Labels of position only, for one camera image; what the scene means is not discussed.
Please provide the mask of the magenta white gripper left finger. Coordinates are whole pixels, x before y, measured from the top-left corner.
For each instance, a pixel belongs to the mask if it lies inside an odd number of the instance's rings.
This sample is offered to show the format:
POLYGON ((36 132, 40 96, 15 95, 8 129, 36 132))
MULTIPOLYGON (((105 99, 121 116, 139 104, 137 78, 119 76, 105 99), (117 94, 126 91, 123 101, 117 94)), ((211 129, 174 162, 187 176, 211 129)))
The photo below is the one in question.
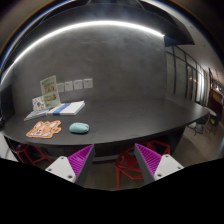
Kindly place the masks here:
POLYGON ((46 171, 72 183, 84 183, 94 156, 95 148, 89 145, 69 157, 58 157, 46 171))

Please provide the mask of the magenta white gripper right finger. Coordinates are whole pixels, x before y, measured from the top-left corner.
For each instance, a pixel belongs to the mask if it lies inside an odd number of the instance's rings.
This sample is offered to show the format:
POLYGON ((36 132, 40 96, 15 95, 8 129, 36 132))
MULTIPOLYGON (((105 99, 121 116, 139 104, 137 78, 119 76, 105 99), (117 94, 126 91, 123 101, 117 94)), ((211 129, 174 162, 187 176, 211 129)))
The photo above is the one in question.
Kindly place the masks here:
POLYGON ((152 183, 183 169, 183 166, 171 155, 160 155, 140 144, 135 145, 134 154, 142 171, 145 184, 152 183))

